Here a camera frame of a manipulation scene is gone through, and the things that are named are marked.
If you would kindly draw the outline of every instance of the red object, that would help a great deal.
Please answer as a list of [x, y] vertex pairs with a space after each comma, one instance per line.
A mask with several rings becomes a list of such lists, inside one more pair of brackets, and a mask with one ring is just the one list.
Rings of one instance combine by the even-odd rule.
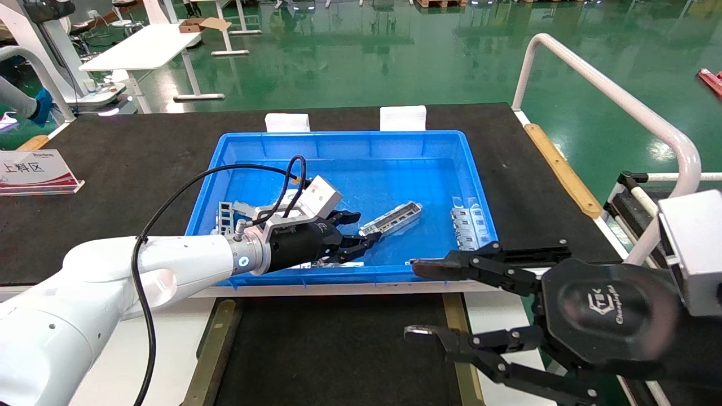
[[697, 73], [697, 76], [699, 76], [702, 80], [705, 81], [705, 83], [714, 90], [715, 93], [717, 93], [717, 96], [722, 98], [722, 72], [718, 74], [714, 74], [710, 72], [708, 69], [702, 68]]

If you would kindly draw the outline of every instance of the table sign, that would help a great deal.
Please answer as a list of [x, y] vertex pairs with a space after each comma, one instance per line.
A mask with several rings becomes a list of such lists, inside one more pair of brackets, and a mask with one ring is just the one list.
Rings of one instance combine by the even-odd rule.
[[74, 194], [84, 184], [58, 150], [0, 151], [0, 196]]

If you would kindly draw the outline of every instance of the white robotic arm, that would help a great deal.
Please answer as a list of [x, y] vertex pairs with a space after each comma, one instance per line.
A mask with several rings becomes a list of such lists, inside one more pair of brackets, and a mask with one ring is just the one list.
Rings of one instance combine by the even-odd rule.
[[[343, 236], [336, 225], [360, 215], [335, 211], [341, 197], [316, 177], [289, 217], [282, 217], [282, 204], [232, 236], [148, 238], [138, 269], [149, 307], [169, 306], [240, 273], [362, 256], [380, 234]], [[269, 211], [258, 207], [254, 217]], [[65, 256], [60, 272], [0, 304], [0, 405], [70, 402], [118, 322], [142, 312], [131, 273], [135, 244], [135, 237], [83, 243]]]
[[[60, 272], [0, 305], [0, 401], [70, 402], [118, 322], [141, 313], [130, 273], [134, 244], [133, 237], [81, 244]], [[167, 306], [227, 279], [233, 258], [224, 236], [149, 239], [139, 257], [149, 305]]]

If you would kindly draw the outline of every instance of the gripper logo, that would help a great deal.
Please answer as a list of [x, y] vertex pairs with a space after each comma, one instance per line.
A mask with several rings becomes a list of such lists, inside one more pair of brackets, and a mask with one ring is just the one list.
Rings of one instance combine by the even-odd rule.
[[625, 319], [624, 313], [622, 312], [622, 301], [619, 299], [617, 289], [614, 289], [612, 285], [607, 285], [606, 289], [609, 291], [606, 295], [601, 292], [601, 289], [592, 289], [592, 293], [587, 293], [589, 308], [602, 316], [616, 309], [617, 315], [614, 321], [617, 324], [624, 324]]
[[587, 299], [589, 299], [589, 308], [602, 316], [614, 310], [614, 304], [612, 304], [612, 295], [603, 295], [601, 289], [592, 289], [592, 293], [587, 293]]

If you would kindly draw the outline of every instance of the white handrail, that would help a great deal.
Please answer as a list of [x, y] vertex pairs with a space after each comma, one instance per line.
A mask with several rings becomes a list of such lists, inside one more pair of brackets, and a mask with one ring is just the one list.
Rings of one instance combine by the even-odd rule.
[[[639, 121], [652, 134], [666, 143], [677, 156], [679, 166], [679, 179], [674, 185], [670, 197], [682, 196], [694, 193], [700, 184], [700, 173], [702, 164], [700, 154], [692, 141], [684, 133], [671, 125], [667, 120], [661, 118], [644, 103], [614, 83], [610, 78], [604, 76], [587, 61], [573, 53], [569, 48], [562, 45], [549, 34], [537, 34], [529, 42], [524, 55], [524, 63], [521, 66], [519, 82], [516, 85], [514, 101], [511, 108], [514, 111], [521, 111], [521, 101], [524, 99], [526, 83], [529, 81], [531, 65], [534, 63], [534, 54], [539, 44], [546, 46], [551, 52], [559, 56], [567, 65], [576, 70], [577, 73], [587, 79], [597, 89], [601, 90], [608, 98], [612, 99], [619, 107], [629, 113], [635, 120]], [[639, 241], [634, 245], [629, 256], [625, 260], [628, 264], [642, 264], [649, 256], [654, 247], [659, 243], [659, 224], [653, 219], [649, 227], [644, 230]]]
[[65, 102], [63, 94], [60, 93], [60, 90], [57, 86], [55, 86], [55, 83], [50, 78], [50, 74], [45, 68], [45, 65], [43, 65], [43, 62], [40, 61], [40, 58], [38, 58], [38, 56], [36, 56], [34, 53], [20, 46], [4, 46], [0, 48], [0, 61], [4, 61], [5, 59], [11, 58], [13, 56], [21, 56], [27, 59], [28, 62], [30, 62], [30, 65], [35, 70], [35, 73], [38, 74], [40, 83], [42, 83], [43, 87], [47, 89], [47, 91], [50, 93], [50, 96], [53, 97], [53, 103], [55, 103], [58, 106], [60, 112], [63, 113], [65, 122], [69, 123], [70, 121], [73, 121], [75, 119], [75, 115], [73, 114], [72, 110], [70, 110], [70, 106], [68, 105], [68, 103]]

